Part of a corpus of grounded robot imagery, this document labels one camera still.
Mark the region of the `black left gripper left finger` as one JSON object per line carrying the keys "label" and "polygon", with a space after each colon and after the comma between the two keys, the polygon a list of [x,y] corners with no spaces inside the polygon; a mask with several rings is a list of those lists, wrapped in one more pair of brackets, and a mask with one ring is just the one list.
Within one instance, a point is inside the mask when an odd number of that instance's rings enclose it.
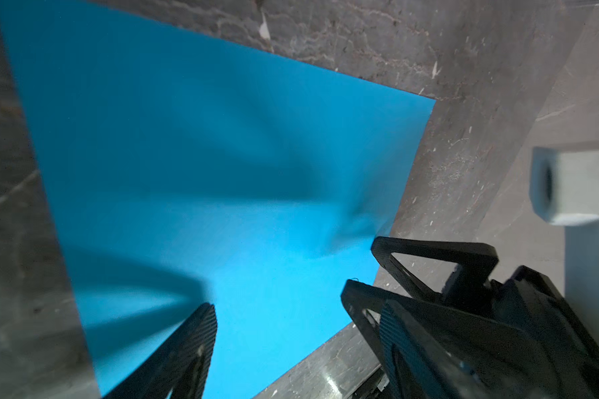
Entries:
{"label": "black left gripper left finger", "polygon": [[106,398],[201,398],[216,343],[215,306],[201,304]]}

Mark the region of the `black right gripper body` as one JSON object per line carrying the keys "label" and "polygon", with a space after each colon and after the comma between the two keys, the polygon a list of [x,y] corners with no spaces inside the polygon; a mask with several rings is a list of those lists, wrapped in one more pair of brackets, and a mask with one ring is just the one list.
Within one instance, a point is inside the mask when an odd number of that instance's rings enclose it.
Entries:
{"label": "black right gripper body", "polygon": [[444,285],[444,305],[462,341],[486,360],[472,366],[505,392],[599,398],[599,346],[550,279],[526,266],[505,283],[459,265]]}

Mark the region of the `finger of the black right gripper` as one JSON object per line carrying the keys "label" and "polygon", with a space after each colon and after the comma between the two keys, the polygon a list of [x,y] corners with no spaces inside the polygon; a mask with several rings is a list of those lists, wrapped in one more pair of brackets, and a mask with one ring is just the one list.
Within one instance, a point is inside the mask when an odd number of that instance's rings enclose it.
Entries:
{"label": "finger of the black right gripper", "polygon": [[359,329],[377,359],[385,359],[379,335],[379,321],[372,313],[381,314],[385,302],[394,299],[394,293],[348,279],[340,296],[344,310]]}
{"label": "finger of the black right gripper", "polygon": [[428,302],[485,302],[499,263],[494,247],[475,242],[380,236],[371,253],[412,298]]}

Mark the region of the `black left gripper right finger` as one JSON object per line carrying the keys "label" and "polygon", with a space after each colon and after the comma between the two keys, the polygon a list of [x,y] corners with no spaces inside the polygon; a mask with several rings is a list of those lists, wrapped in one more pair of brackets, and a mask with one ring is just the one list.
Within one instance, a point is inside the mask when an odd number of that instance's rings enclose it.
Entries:
{"label": "black left gripper right finger", "polygon": [[395,393],[428,398],[557,398],[559,378],[528,332],[414,299],[388,299],[379,334]]}

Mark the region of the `blue square paper sheet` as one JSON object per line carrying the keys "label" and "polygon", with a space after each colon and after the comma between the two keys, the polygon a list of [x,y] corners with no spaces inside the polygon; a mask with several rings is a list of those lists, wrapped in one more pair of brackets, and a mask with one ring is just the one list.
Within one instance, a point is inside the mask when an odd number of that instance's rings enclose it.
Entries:
{"label": "blue square paper sheet", "polygon": [[0,1],[0,30],[102,392],[204,302],[207,398],[349,323],[434,100],[85,1]]}

